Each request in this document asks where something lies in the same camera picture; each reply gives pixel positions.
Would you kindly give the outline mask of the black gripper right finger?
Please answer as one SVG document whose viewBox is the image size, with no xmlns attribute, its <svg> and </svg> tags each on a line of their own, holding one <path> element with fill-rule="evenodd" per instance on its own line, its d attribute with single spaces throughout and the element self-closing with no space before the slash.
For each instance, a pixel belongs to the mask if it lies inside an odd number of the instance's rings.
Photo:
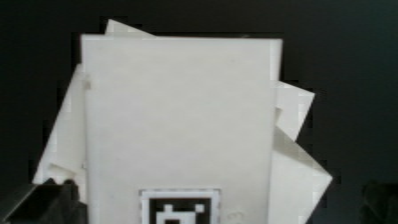
<svg viewBox="0 0 398 224">
<path fill-rule="evenodd" d="M 360 224 L 398 224 L 398 184 L 369 182 L 362 202 Z"/>
</svg>

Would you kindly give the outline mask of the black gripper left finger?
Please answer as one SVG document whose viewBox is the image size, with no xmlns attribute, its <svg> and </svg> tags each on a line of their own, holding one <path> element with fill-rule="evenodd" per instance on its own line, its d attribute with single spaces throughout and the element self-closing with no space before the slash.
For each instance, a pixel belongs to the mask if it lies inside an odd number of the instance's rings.
<svg viewBox="0 0 398 224">
<path fill-rule="evenodd" d="M 73 180 L 57 184 L 48 179 L 42 184 L 16 189 L 0 199 L 0 224 L 89 224 Z"/>
</svg>

